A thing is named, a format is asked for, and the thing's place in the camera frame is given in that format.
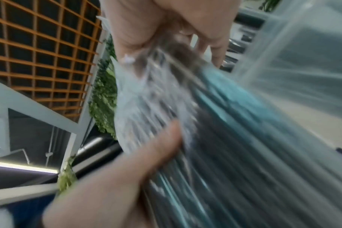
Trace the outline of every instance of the crumpled plastic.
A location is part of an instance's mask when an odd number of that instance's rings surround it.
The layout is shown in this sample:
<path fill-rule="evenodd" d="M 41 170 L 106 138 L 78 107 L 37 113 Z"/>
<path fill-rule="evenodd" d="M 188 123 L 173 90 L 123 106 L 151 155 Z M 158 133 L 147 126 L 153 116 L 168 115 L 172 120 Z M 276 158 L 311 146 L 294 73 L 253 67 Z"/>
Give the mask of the crumpled plastic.
<path fill-rule="evenodd" d="M 342 158 L 187 45 L 165 36 L 116 76 L 124 152 L 180 120 L 183 148 L 144 187 L 158 227 L 342 228 Z"/>

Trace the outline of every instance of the person's left hand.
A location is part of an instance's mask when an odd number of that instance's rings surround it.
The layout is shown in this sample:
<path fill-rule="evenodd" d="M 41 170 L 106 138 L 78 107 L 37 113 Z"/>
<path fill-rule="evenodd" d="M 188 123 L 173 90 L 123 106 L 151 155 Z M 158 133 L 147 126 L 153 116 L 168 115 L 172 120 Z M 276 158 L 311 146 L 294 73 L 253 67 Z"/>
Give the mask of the person's left hand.
<path fill-rule="evenodd" d="M 181 145 L 178 121 L 132 154 L 81 180 L 43 214 L 45 228 L 150 228 L 140 204 L 141 184 Z"/>

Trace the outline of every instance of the hand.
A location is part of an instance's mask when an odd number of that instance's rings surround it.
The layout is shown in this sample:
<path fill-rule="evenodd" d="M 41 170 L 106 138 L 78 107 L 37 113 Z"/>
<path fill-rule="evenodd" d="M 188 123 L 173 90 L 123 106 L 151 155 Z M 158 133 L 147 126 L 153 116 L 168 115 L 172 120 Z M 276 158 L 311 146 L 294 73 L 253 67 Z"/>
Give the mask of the hand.
<path fill-rule="evenodd" d="M 196 50 L 210 45 L 219 67 L 226 54 L 230 28 L 241 0 L 103 0 L 118 59 L 147 47 L 162 31 L 199 39 Z"/>
<path fill-rule="evenodd" d="M 141 184 L 181 145 L 178 121 L 132 154 L 82 179 L 43 214 L 45 228 L 151 228 L 140 204 Z"/>

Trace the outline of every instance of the white frame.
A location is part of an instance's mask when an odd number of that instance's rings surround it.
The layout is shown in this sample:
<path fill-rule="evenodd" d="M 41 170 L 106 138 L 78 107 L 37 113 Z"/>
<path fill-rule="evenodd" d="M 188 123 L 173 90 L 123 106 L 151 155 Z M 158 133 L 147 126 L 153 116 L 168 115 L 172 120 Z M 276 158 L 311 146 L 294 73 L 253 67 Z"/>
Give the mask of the white frame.
<path fill-rule="evenodd" d="M 109 36 L 110 33 L 108 31 L 102 30 L 99 40 L 103 41 L 104 39 L 108 39 Z M 90 73 L 92 73 L 93 76 L 89 76 L 87 80 L 91 85 L 96 79 L 98 61 L 100 60 L 100 58 L 107 57 L 105 49 L 105 42 L 98 43 L 96 52 L 99 53 L 99 55 L 95 55 L 92 61 L 96 64 L 96 66 L 91 67 Z M 0 105 L 11 108 L 17 112 L 23 113 L 71 133 L 60 169 L 62 170 L 65 167 L 68 158 L 75 155 L 80 148 L 83 139 L 85 138 L 86 134 L 88 134 L 87 128 L 89 124 L 94 124 L 94 121 L 91 122 L 92 118 L 89 115 L 88 107 L 88 101 L 91 98 L 92 89 L 93 87 L 89 87 L 87 90 L 78 123 L 75 123 L 70 119 L 50 110 L 49 108 L 35 102 L 25 95 L 3 85 L 2 83 L 0 83 Z M 56 191 L 56 184 L 42 184 L 26 187 L 0 189 L 0 205 L 49 195 L 55 193 Z"/>

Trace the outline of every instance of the fluorescent light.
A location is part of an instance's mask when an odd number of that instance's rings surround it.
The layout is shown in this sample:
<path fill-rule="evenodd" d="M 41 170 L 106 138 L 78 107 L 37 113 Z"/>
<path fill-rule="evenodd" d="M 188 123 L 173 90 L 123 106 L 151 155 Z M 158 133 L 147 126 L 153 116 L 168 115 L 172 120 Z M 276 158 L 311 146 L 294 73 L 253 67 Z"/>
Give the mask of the fluorescent light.
<path fill-rule="evenodd" d="M 39 168 L 39 167 L 34 167 L 34 166 L 16 165 L 16 164 L 5 163 L 5 162 L 0 162 L 0 167 L 11 168 L 11 169 L 22 169 L 22 170 L 29 170 L 29 171 L 35 171 L 35 172 L 46 172 L 50 174 L 58 173 L 57 169 L 46 169 L 46 168 Z"/>

